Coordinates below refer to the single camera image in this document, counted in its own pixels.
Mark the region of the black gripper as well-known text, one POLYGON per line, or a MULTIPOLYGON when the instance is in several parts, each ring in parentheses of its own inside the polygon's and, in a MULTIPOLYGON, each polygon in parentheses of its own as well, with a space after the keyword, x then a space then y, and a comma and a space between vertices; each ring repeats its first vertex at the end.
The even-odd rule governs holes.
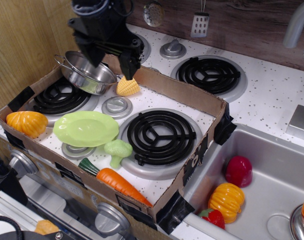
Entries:
POLYGON ((68 21, 82 54, 95 68, 106 53, 120 54, 120 68, 127 80, 132 80, 141 67, 144 44, 126 26, 133 13, 134 1, 124 0, 73 0, 77 17, 68 21))

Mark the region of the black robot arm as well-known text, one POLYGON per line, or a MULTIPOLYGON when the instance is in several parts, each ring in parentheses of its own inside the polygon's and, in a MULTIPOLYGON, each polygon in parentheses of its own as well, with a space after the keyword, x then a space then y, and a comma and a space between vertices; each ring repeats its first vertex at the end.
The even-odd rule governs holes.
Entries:
POLYGON ((68 21, 74 39, 89 62, 97 67, 106 54, 118 57, 127 80, 132 80, 141 67, 140 56, 144 43, 126 26, 130 10, 122 0, 73 0, 72 10, 77 17, 68 21))

